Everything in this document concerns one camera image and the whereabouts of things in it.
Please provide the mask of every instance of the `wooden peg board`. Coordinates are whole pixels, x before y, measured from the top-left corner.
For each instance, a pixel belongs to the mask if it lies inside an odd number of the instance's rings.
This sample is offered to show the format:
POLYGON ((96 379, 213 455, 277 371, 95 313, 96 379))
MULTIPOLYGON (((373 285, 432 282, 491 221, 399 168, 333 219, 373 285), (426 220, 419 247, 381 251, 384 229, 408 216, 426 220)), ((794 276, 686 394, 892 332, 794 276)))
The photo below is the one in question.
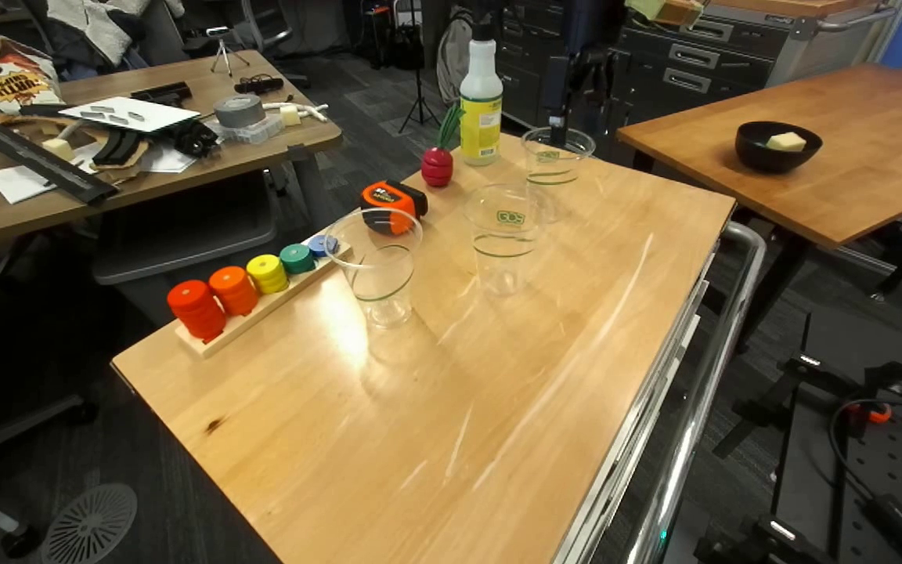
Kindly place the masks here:
MULTIPOLYGON (((348 253, 350 253, 350 247, 340 243, 336 256, 344 258, 348 253)), ((298 292, 314 284, 316 280, 322 278, 326 272, 335 267, 336 263, 330 260, 329 257, 322 257, 316 258, 315 270, 287 275, 287 288, 280 292, 260 296, 260 301, 257 302, 257 306, 253 308, 253 311, 250 311, 250 314, 229 317, 222 334, 216 336, 207 344, 191 335, 179 319, 173 321, 176 325, 176 336, 179 336, 179 339, 186 343, 187 349, 193 350, 200 358, 210 358, 219 350, 224 349, 230 342, 236 340, 236 337, 246 332, 248 328, 258 324, 262 318, 267 317, 273 310, 287 303, 291 298, 297 296, 298 292)))

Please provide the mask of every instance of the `tripod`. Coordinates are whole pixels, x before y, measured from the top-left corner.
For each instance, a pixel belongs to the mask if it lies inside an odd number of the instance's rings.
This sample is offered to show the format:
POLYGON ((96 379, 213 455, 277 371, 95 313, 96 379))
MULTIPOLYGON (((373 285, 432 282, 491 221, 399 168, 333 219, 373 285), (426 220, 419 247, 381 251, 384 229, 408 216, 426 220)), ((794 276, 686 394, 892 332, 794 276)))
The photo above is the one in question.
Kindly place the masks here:
POLYGON ((225 58, 225 67, 229 68, 229 78, 232 78, 232 61, 229 61, 229 53, 236 55, 240 61, 243 61, 246 64, 246 67, 250 66, 250 61, 244 60, 243 55, 236 53, 229 49, 229 47, 225 44, 225 37, 218 37, 218 52, 215 53, 215 61, 211 63, 211 72, 215 72, 215 68, 218 68, 218 62, 221 61, 221 58, 225 58))
MULTIPOLYGON (((412 18, 413 33, 416 33, 416 3, 414 0, 409 0, 409 14, 410 18, 412 18)), ((406 118, 403 119, 402 126, 399 128, 400 133, 406 128, 406 124, 409 124, 410 119, 418 122, 419 125, 426 124, 427 119, 433 119, 435 124, 438 125, 441 122, 440 119, 437 119, 436 115, 434 115, 434 111, 430 110, 430 107, 427 106, 427 100, 423 97, 423 83, 420 81, 419 67, 416 67, 416 101, 414 101, 413 105, 409 108, 409 113, 406 114, 406 118), (424 117, 424 107, 427 108, 427 114, 430 114, 429 117, 424 117), (419 110, 419 118, 413 117, 413 110, 419 110)))

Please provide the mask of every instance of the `clear plastic cup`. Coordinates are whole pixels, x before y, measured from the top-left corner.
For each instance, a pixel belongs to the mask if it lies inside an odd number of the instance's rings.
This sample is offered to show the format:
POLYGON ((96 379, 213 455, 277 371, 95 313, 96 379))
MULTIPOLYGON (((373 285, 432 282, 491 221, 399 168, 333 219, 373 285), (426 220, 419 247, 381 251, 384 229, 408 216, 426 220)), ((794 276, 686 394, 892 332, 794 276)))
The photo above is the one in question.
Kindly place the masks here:
POLYGON ((526 153, 527 183, 544 195, 545 222, 565 217, 562 192, 579 179, 583 160, 597 150, 594 139, 576 129, 566 131, 565 148, 561 149, 551 144, 551 132, 551 128, 531 129, 521 138, 526 153))
POLYGON ((530 186, 484 186, 465 203, 480 285, 508 296, 529 278, 531 254, 541 233, 542 197, 530 186))
POLYGON ((351 211, 326 237, 339 240, 326 254, 343 269, 369 324, 390 328, 409 319, 413 253, 423 240, 416 218, 391 208, 351 211))

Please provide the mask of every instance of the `small white block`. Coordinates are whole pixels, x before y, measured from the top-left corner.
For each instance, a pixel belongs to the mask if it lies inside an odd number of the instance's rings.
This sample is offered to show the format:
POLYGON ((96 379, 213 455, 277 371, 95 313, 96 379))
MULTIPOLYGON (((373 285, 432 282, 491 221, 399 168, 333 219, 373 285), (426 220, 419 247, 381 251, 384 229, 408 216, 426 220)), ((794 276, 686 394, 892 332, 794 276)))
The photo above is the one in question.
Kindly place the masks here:
POLYGON ((775 150, 802 150, 806 146, 806 140, 798 133, 779 133, 767 140, 767 149, 775 150))
POLYGON ((72 158, 75 158, 75 151, 72 150, 72 146, 65 139, 47 139, 45 142, 40 143, 40 146, 50 150, 57 157, 64 158, 65 161, 71 161, 72 158))
POLYGON ((280 108, 280 120, 284 125, 301 125, 301 117, 298 115, 298 107, 285 106, 280 108))

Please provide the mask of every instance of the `black ruler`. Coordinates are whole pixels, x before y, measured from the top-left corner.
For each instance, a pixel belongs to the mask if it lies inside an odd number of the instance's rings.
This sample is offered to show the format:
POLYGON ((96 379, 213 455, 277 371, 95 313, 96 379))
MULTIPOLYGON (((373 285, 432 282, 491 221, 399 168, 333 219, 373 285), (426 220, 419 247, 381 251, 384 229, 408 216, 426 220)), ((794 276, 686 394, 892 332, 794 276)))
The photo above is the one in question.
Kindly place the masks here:
POLYGON ((44 176, 83 204, 97 206, 117 193, 114 185, 82 171, 3 125, 0 125, 0 153, 44 176))

